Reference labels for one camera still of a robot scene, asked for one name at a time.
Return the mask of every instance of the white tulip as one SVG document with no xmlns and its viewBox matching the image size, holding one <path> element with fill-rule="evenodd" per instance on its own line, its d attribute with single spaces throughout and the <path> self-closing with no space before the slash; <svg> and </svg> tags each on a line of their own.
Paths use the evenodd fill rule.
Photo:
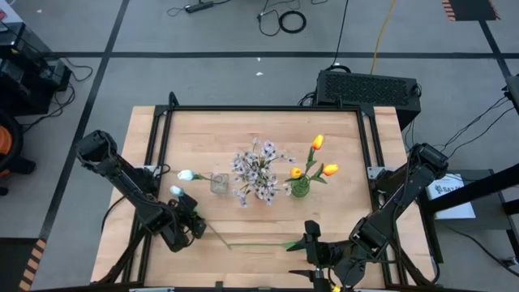
<svg viewBox="0 0 519 292">
<path fill-rule="evenodd" d="M 195 174 L 191 170 L 182 170 L 177 174 L 177 178 L 180 180 L 191 181 L 195 177 Z"/>
<path fill-rule="evenodd" d="M 178 195 L 178 196 L 184 195 L 184 190 L 177 186 L 171 186 L 169 188 L 169 191 L 171 192 L 172 195 Z"/>
</svg>

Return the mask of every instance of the yellow tulip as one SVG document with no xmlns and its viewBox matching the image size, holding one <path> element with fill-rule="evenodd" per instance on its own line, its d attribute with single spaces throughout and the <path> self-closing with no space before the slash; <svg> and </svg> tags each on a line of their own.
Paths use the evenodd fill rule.
<svg viewBox="0 0 519 292">
<path fill-rule="evenodd" d="M 324 137 L 321 134 L 319 134 L 319 135 L 317 135 L 317 137 L 315 137 L 314 143 L 312 143 L 311 146 L 315 150 L 319 150 L 319 149 L 321 149 L 321 146 L 323 146 L 323 140 L 324 140 Z"/>
<path fill-rule="evenodd" d="M 301 169 L 297 168 L 297 167 L 293 167 L 291 170 L 290 170 L 290 177 L 292 178 L 300 178 L 301 177 Z"/>
<path fill-rule="evenodd" d="M 332 174 L 335 174 L 339 170 L 339 165 L 326 165 L 323 168 L 323 174 L 326 174 L 326 176 L 330 176 Z"/>
</svg>

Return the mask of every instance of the green vase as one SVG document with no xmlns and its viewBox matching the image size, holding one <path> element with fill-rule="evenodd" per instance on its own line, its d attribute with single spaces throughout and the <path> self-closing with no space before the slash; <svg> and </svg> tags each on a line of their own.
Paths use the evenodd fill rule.
<svg viewBox="0 0 519 292">
<path fill-rule="evenodd" d="M 293 181 L 290 186 L 292 187 L 292 195 L 298 198 L 304 198 L 310 191 L 310 181 L 306 176 Z"/>
</svg>

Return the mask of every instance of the tulip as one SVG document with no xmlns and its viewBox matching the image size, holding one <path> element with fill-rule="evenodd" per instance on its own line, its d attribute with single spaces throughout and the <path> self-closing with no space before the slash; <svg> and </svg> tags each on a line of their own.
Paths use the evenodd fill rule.
<svg viewBox="0 0 519 292">
<path fill-rule="evenodd" d="M 172 195 L 177 195 L 177 196 L 184 195 L 184 190 L 177 186 L 171 186 L 169 188 L 169 192 L 171 192 Z"/>
<path fill-rule="evenodd" d="M 312 143 L 311 146 L 315 150 L 319 150 L 319 149 L 321 149 L 321 146 L 323 146 L 323 140 L 324 140 L 324 137 L 321 134 L 319 134 L 319 135 L 317 135 L 317 137 L 315 137 L 314 143 Z"/>
<path fill-rule="evenodd" d="M 180 180 L 191 181 L 195 177 L 195 174 L 192 170 L 182 170 L 177 174 L 177 178 Z"/>
<path fill-rule="evenodd" d="M 290 177 L 292 178 L 300 178 L 301 177 L 301 169 L 297 168 L 297 167 L 293 167 L 291 170 L 290 170 Z"/>
<path fill-rule="evenodd" d="M 330 176 L 332 174 L 335 174 L 339 170 L 339 165 L 326 165 L 323 168 L 323 174 L 326 174 L 326 176 Z"/>
</svg>

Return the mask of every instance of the wooden tabletop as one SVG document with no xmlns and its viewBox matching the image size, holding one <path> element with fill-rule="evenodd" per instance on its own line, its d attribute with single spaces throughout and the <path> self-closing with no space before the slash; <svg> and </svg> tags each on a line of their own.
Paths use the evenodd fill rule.
<svg viewBox="0 0 519 292">
<path fill-rule="evenodd" d="M 122 156 L 132 165 L 144 163 L 153 110 L 153 107 L 133 109 L 122 150 Z M 386 165 L 404 164 L 405 149 L 395 109 L 376 108 L 375 114 Z M 232 187 L 241 185 L 231 183 L 228 194 L 215 195 L 210 192 L 207 181 L 177 179 L 176 174 L 186 169 L 205 176 L 230 174 L 233 153 L 251 148 L 254 137 L 271 140 L 278 149 L 296 158 L 297 167 L 304 168 L 308 149 L 318 134 L 324 135 L 324 145 L 315 153 L 315 160 L 338 164 L 340 169 L 326 177 L 328 184 L 313 182 L 304 199 L 278 194 L 272 207 L 268 207 L 251 195 L 249 207 L 240 208 L 231 191 Z M 155 161 L 160 137 L 157 137 Z M 370 149 L 375 162 L 372 144 Z M 321 241 L 345 240 L 358 220 L 371 211 L 355 113 L 174 112 L 165 163 L 171 166 L 171 172 L 163 176 L 159 200 L 171 198 L 169 187 L 172 184 L 182 187 L 199 202 L 200 215 L 228 243 L 296 241 L 302 237 L 306 220 L 320 224 Z M 289 177 L 291 167 L 289 163 L 276 162 L 273 172 L 281 182 Z M 111 203 L 120 196 L 114 190 Z M 129 202 L 123 201 L 109 215 L 92 273 L 93 281 L 109 271 L 127 246 L 134 211 Z M 423 275 L 432 279 L 434 272 L 418 206 L 412 204 L 397 223 L 402 248 Z M 136 252 L 135 258 L 134 279 L 140 251 Z M 291 269 L 309 268 L 312 267 L 306 262 L 304 251 L 286 252 L 283 247 L 276 246 L 232 247 L 229 250 L 207 228 L 201 239 L 178 253 L 169 251 L 160 236 L 154 237 L 145 284 L 213 287 L 216 281 L 223 281 L 225 287 L 311 287 L 305 277 L 288 274 Z M 392 278 L 397 281 L 396 273 Z M 380 265 L 368 264 L 366 276 L 357 287 L 383 288 Z"/>
</svg>

